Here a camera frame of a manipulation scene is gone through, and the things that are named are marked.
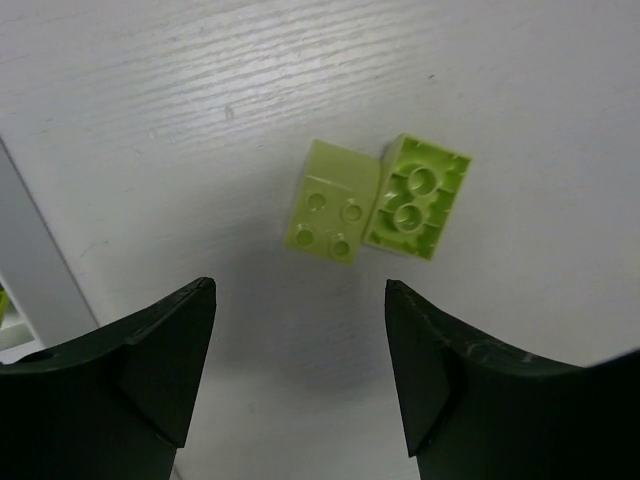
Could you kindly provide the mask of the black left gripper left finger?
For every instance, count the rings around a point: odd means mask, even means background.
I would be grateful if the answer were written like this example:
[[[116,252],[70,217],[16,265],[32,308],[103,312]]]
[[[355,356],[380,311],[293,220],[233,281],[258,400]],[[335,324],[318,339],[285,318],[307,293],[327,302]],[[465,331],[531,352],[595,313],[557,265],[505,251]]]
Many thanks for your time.
[[[168,479],[186,444],[216,312],[199,278],[1,367],[4,479]]]

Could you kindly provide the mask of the lime green curved studded lego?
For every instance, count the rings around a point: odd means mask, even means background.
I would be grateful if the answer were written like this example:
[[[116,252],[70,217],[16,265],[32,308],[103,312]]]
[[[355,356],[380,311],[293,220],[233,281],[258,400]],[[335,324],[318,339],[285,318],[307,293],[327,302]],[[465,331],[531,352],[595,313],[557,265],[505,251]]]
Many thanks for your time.
[[[5,290],[1,290],[0,291],[0,325],[4,320],[4,315],[9,304],[10,304],[10,299],[7,292]]]

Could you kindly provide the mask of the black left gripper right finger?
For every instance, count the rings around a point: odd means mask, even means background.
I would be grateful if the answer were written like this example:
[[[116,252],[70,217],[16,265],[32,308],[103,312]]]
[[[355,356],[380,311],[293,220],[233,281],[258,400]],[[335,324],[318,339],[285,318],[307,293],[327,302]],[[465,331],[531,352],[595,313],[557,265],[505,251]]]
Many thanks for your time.
[[[635,479],[639,355],[578,367],[505,343],[398,280],[385,325],[424,479]]]

